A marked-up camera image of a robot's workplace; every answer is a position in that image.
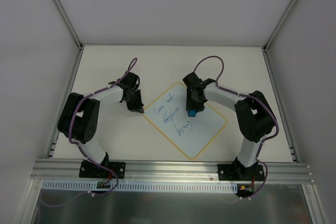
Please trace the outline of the blue whiteboard eraser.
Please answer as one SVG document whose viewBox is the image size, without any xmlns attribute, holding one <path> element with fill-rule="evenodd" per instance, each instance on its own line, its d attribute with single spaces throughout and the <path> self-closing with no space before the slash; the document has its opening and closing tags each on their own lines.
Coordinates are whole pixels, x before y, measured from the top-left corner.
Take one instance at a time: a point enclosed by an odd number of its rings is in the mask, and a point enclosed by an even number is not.
<svg viewBox="0 0 336 224">
<path fill-rule="evenodd" d="M 197 111 L 196 110 L 188 110 L 187 115 L 189 117 L 196 117 Z"/>
</svg>

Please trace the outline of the yellow framed whiteboard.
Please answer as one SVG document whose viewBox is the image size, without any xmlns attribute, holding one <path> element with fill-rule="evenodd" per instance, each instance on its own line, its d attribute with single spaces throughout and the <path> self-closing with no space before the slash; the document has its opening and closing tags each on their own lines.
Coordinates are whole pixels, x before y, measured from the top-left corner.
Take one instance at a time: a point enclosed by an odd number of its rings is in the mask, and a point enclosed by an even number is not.
<svg viewBox="0 0 336 224">
<path fill-rule="evenodd" d="M 208 104 L 188 116 L 186 86 L 180 82 L 146 106 L 143 116 L 189 160 L 195 160 L 227 125 L 227 119 Z"/>
</svg>

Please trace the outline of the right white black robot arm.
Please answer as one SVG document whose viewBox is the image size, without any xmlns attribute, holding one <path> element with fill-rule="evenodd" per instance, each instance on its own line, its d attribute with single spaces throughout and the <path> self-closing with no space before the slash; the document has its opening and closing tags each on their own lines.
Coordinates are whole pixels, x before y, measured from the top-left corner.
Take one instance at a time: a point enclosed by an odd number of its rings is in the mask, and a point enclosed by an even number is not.
<svg viewBox="0 0 336 224">
<path fill-rule="evenodd" d="M 274 113 L 264 94 L 258 90 L 252 93 L 241 93 L 215 83 L 196 85 L 186 88 L 187 111 L 189 116 L 195 116 L 204 110 L 208 101 L 218 103 L 236 113 L 238 126 L 243 135 L 243 142 L 235 166 L 235 175 L 241 180 L 252 176 L 253 165 L 257 163 L 261 142 L 270 138 L 273 129 L 276 133 L 279 126 Z"/>
</svg>

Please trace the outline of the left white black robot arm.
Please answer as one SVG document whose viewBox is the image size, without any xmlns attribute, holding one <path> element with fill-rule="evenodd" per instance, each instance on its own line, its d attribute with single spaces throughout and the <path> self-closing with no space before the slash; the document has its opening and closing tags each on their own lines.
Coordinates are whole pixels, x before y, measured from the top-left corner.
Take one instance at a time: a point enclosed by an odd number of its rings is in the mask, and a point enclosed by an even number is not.
<svg viewBox="0 0 336 224">
<path fill-rule="evenodd" d="M 71 93 L 59 118 L 58 131 L 78 147 L 86 161 L 92 163 L 91 171 L 97 177 L 104 177 L 109 172 L 108 154 L 95 139 L 99 113 L 107 106 L 122 102 L 129 111 L 144 113 L 140 89 L 114 86 L 87 96 Z"/>
</svg>

